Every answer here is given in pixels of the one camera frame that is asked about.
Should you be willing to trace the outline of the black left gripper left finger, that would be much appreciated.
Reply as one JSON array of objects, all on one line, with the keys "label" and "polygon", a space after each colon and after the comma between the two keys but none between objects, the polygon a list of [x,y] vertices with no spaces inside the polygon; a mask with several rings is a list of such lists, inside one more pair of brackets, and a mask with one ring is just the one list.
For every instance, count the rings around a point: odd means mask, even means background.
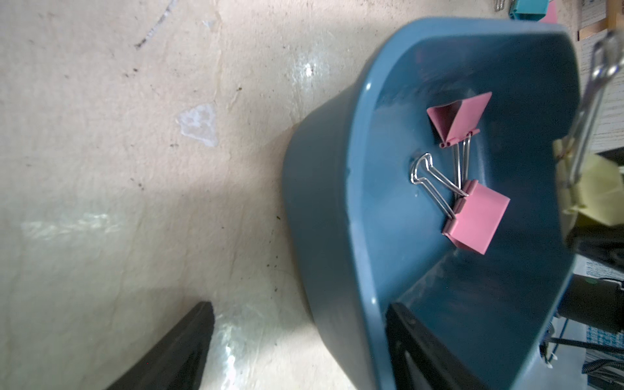
[{"label": "black left gripper left finger", "polygon": [[215,314],[210,302],[198,302],[174,328],[110,389],[199,389]]}]

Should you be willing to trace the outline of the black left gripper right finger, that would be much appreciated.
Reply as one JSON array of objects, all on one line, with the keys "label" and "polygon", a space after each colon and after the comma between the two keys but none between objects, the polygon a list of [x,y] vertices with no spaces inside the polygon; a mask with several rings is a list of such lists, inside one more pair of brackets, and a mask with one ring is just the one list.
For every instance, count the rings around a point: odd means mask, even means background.
[{"label": "black left gripper right finger", "polygon": [[386,334],[398,389],[485,389],[401,302],[386,313]]}]

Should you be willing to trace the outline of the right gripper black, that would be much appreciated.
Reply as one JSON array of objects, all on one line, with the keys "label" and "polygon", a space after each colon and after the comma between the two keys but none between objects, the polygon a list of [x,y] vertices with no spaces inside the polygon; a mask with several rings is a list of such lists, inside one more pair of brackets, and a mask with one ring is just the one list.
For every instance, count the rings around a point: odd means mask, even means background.
[{"label": "right gripper black", "polygon": [[566,245],[580,261],[557,314],[604,332],[623,332],[623,230],[574,228]]}]

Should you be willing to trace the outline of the yellow binder clip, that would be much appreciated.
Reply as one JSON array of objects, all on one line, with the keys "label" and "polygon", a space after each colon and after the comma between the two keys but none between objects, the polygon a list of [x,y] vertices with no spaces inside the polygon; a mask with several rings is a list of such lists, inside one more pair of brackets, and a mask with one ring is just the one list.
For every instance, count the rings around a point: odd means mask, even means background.
[{"label": "yellow binder clip", "polygon": [[564,240],[577,228],[623,224],[623,178],[619,166],[591,152],[602,103],[623,68],[623,33],[609,31],[591,53],[588,83],[570,131],[552,144],[557,204]]}]

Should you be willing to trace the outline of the pink binder clip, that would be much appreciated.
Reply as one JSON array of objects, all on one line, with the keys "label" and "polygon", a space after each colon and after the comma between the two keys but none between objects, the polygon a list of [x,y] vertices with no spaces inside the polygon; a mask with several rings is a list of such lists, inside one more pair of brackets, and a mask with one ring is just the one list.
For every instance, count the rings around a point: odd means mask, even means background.
[{"label": "pink binder clip", "polygon": [[492,92],[427,108],[427,115],[440,138],[440,148],[453,151],[454,183],[463,189],[468,181],[471,141],[492,98]]},{"label": "pink binder clip", "polygon": [[[429,153],[412,163],[409,176],[411,183],[424,187],[446,215],[442,234],[460,249],[486,254],[510,199],[477,180],[468,180],[463,187],[458,187],[434,166]],[[450,205],[431,179],[457,195],[458,200]]]}]

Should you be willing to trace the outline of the teal plastic storage box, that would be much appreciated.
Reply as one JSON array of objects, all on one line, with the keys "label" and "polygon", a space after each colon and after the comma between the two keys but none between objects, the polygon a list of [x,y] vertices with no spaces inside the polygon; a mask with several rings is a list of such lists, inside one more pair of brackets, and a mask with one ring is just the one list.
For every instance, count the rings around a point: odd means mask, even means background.
[{"label": "teal plastic storage box", "polygon": [[[282,193],[298,268],[323,343],[357,388],[395,388],[393,303],[488,388],[518,386],[575,263],[552,143],[575,116],[578,77],[559,24],[418,19],[292,135]],[[469,174],[510,204],[478,254],[443,235],[444,213],[409,169],[430,153],[452,175],[427,109],[483,93]]]}]

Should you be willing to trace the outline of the teal binder clip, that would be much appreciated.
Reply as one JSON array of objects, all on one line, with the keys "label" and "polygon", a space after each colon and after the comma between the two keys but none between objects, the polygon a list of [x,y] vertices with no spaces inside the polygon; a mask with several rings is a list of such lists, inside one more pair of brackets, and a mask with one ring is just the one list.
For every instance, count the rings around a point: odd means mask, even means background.
[{"label": "teal binder clip", "polygon": [[512,20],[542,20],[548,13],[549,0],[513,0],[509,17]]}]

